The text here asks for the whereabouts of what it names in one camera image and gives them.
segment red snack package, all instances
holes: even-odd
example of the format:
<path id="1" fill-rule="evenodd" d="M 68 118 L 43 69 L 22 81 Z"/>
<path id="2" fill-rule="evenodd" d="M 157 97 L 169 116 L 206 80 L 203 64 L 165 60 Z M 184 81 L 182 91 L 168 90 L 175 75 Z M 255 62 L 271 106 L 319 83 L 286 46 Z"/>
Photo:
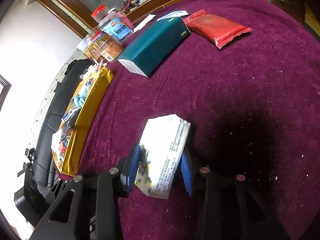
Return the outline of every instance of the red snack package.
<path id="1" fill-rule="evenodd" d="M 183 19 L 183 22 L 191 31 L 213 41 L 219 49 L 241 33 L 252 31 L 250 27 L 216 15 L 206 14 L 203 9 Z"/>

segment white tissue package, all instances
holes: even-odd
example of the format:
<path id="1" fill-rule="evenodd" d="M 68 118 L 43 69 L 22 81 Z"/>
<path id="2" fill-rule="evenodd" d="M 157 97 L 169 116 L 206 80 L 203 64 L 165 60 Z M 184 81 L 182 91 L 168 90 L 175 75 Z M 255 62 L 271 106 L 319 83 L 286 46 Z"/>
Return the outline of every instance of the white tissue package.
<path id="1" fill-rule="evenodd" d="M 147 196 L 168 199 L 190 123 L 175 114 L 149 119 L 140 139 L 136 186 Z"/>

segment white paper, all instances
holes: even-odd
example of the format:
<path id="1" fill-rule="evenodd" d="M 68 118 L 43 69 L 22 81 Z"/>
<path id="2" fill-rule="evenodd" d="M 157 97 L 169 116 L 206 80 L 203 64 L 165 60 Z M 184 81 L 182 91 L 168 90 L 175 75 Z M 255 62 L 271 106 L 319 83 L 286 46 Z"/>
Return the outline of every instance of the white paper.
<path id="1" fill-rule="evenodd" d="M 26 173 L 24 172 L 19 177 L 17 177 L 15 192 L 17 192 L 19 189 L 21 189 L 24 186 L 25 176 L 26 176 Z"/>
<path id="2" fill-rule="evenodd" d="M 88 76 L 90 76 L 90 74 L 92 73 L 92 72 L 94 72 L 96 69 L 95 69 L 95 67 L 93 66 L 93 65 L 91 65 L 90 67 L 88 67 L 88 69 L 86 69 L 85 71 L 84 71 L 84 74 L 83 74 L 83 76 L 82 76 L 82 80 L 84 80 L 84 79 L 86 79 Z"/>
<path id="3" fill-rule="evenodd" d="M 135 179 L 147 196 L 168 199 L 190 123 L 175 114 L 149 119 L 140 139 L 141 156 Z"/>
<path id="4" fill-rule="evenodd" d="M 51 150 L 55 153 L 59 152 L 59 143 L 61 141 L 62 129 L 59 129 L 52 135 Z"/>
<path id="5" fill-rule="evenodd" d="M 157 21 L 163 20 L 163 19 L 168 19 L 168 18 L 173 18 L 173 17 L 181 17 L 188 15 L 187 11 L 174 11 L 171 13 L 166 14 L 165 16 L 162 16 L 161 18 L 157 19 Z"/>
<path id="6" fill-rule="evenodd" d="M 149 14 L 142 22 L 140 22 L 138 24 L 137 27 L 135 27 L 133 29 L 133 32 L 136 33 L 138 30 L 141 30 L 148 22 L 150 22 L 153 18 L 155 17 L 155 15 L 153 14 Z"/>

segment green tissue box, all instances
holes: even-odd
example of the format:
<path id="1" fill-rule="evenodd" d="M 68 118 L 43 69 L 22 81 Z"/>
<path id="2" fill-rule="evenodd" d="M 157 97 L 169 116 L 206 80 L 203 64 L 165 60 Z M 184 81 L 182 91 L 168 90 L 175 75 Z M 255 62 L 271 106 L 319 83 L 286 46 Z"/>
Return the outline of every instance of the green tissue box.
<path id="1" fill-rule="evenodd" d="M 190 31 L 180 17 L 153 23 L 118 57 L 130 72 L 149 77 Z"/>

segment black sofa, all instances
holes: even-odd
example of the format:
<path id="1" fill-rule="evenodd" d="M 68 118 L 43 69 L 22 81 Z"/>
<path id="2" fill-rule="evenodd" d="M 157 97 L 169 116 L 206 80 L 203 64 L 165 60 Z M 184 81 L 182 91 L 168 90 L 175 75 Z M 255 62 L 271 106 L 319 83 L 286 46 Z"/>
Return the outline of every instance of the black sofa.
<path id="1" fill-rule="evenodd" d="M 51 150 L 52 134 L 59 129 L 61 118 L 81 81 L 79 76 L 90 65 L 92 65 L 92 61 L 89 59 L 74 60 L 69 64 L 64 79 L 57 85 L 55 95 L 44 118 L 36 149 L 33 153 L 35 160 L 32 164 L 34 180 L 43 196 L 47 195 L 53 186 L 53 182 L 57 179 Z"/>

